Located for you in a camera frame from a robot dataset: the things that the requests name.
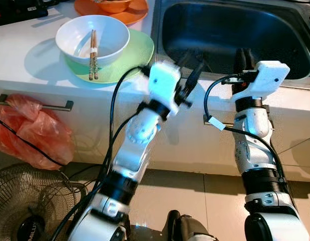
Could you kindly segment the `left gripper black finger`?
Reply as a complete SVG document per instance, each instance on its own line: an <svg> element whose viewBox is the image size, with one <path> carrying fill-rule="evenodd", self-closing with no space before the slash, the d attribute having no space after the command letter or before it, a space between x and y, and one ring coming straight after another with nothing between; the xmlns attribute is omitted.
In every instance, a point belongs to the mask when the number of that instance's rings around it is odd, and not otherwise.
<svg viewBox="0 0 310 241"><path fill-rule="evenodd" d="M181 69L194 58L194 50L178 50L176 51L175 64Z"/></svg>
<svg viewBox="0 0 310 241"><path fill-rule="evenodd" d="M189 76L187 78L187 90L193 90L196 87L197 82L198 82L204 68L205 68L205 61L202 60L193 69L192 73L189 74Z"/></svg>

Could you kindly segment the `light green plate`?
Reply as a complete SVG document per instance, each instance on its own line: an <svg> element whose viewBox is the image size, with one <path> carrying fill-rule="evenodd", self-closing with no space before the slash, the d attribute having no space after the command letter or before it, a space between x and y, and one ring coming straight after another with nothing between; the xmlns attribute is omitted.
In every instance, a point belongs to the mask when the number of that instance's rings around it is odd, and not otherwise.
<svg viewBox="0 0 310 241"><path fill-rule="evenodd" d="M143 32L129 29L130 40L121 56L109 66L98 70L98 79L89 80L88 66L82 65L66 58L66 66L77 78L91 83L116 83L121 76L132 67L145 66L150 62L153 55L153 41L149 35Z"/></svg>

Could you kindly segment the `white bowl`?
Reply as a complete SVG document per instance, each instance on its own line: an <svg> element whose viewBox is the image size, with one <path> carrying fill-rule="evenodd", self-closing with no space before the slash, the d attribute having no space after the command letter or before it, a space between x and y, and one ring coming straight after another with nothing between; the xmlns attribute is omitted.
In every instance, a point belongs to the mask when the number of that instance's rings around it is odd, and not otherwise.
<svg viewBox="0 0 310 241"><path fill-rule="evenodd" d="M64 23L56 32L57 47L69 60L89 65L91 33L95 30L98 67L118 60L128 45L128 27L118 19L103 15L79 16Z"/></svg>

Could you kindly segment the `white kitchen cabinet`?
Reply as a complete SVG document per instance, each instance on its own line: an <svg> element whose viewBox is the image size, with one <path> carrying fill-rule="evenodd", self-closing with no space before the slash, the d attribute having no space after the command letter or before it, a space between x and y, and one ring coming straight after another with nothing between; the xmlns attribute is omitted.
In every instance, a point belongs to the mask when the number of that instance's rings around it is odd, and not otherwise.
<svg viewBox="0 0 310 241"><path fill-rule="evenodd" d="M192 107L164 122L152 142L150 169L239 175L232 133L219 131L203 122L203 98L208 81L192 93ZM113 85L87 83L65 87L44 83L0 80L0 95L21 93L47 105L64 106L74 102L71 111L57 115L72 129L73 161L101 163L108 147L109 106ZM274 145L286 177L310 182L310 90L279 88L263 101L269 106L275 130Z"/></svg>

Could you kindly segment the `stainless steel sink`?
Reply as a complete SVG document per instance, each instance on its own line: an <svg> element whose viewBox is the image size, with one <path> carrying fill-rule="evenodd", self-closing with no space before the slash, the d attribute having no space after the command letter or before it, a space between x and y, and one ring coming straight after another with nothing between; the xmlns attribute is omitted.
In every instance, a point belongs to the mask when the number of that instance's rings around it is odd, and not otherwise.
<svg viewBox="0 0 310 241"><path fill-rule="evenodd" d="M151 37L155 60L175 63L176 51L194 50L183 76L202 60L203 80L232 74L238 48L251 48L255 61L290 67L284 85L310 89L310 22L295 3L155 0Z"/></svg>

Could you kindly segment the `orange bowl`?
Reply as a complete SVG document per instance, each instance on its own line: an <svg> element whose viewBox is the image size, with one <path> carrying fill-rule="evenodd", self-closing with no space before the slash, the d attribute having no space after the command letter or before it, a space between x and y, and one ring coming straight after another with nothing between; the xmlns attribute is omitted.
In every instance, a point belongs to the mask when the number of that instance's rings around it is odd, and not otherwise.
<svg viewBox="0 0 310 241"><path fill-rule="evenodd" d="M107 13L121 13L128 9L132 0L93 0L101 10Z"/></svg>

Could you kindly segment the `robot right leg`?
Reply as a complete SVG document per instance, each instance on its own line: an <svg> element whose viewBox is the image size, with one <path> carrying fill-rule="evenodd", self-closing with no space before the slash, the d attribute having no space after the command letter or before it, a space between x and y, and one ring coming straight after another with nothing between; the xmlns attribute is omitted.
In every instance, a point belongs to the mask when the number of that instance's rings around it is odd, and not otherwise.
<svg viewBox="0 0 310 241"><path fill-rule="evenodd" d="M197 219L177 210L168 212L163 233L166 241L219 241Z"/></svg>

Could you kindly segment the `red plastic bag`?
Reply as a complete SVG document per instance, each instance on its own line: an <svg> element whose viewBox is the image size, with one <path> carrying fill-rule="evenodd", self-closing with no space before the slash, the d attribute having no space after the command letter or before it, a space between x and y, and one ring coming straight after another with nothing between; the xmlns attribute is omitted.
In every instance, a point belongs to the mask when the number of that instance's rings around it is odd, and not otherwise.
<svg viewBox="0 0 310 241"><path fill-rule="evenodd" d="M0 105L0 151L34 168L58 170L73 160L72 130L37 99L11 94Z"/></svg>

